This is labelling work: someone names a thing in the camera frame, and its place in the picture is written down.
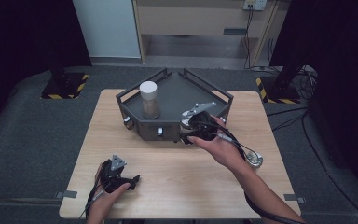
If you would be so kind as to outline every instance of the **table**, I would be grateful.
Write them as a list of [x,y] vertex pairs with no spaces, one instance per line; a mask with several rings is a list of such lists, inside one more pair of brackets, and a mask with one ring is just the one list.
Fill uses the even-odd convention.
[[[99,164],[117,154],[127,162],[122,176],[141,175],[141,180],[122,195],[109,218],[259,218],[234,175],[206,151],[181,142],[146,142],[127,130],[116,101],[120,92],[101,93],[67,188],[77,195],[63,199],[61,217],[80,217]],[[229,93],[234,101],[227,127],[264,157],[257,172],[272,190],[282,199],[294,194],[258,93]],[[286,202],[300,214],[297,201]]]

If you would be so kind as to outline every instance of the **cylinder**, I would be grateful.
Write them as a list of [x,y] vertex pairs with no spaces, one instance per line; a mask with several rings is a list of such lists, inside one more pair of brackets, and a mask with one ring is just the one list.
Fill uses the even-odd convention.
[[157,100],[157,84],[146,81],[139,87],[142,96],[143,114],[146,119],[156,119],[159,115],[159,104]]

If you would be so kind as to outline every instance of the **yellow and black tape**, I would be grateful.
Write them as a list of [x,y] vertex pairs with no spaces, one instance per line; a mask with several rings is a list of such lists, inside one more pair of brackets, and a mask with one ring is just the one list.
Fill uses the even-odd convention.
[[267,95],[267,91],[264,88],[261,79],[258,78],[256,80],[257,87],[260,90],[260,96],[264,103],[271,103],[271,104],[300,104],[301,101],[299,99],[270,99]]
[[61,99],[75,99],[77,98],[81,91],[83,90],[84,86],[86,85],[86,81],[89,78],[89,75],[84,75],[81,81],[78,83],[77,90],[74,92],[70,92],[68,94],[59,94],[59,93],[48,93],[42,94],[42,99],[52,99],[52,100],[61,100]]

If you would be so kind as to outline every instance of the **power outlet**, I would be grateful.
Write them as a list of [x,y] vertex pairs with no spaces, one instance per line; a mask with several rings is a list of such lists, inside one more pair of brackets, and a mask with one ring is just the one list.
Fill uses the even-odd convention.
[[252,6],[254,11],[262,11],[266,7],[267,1],[268,0],[245,0],[243,9],[250,10],[249,6]]

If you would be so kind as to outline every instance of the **white wall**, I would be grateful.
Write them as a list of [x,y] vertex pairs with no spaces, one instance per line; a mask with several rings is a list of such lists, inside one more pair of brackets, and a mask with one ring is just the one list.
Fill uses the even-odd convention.
[[141,58],[131,0],[74,0],[90,57]]

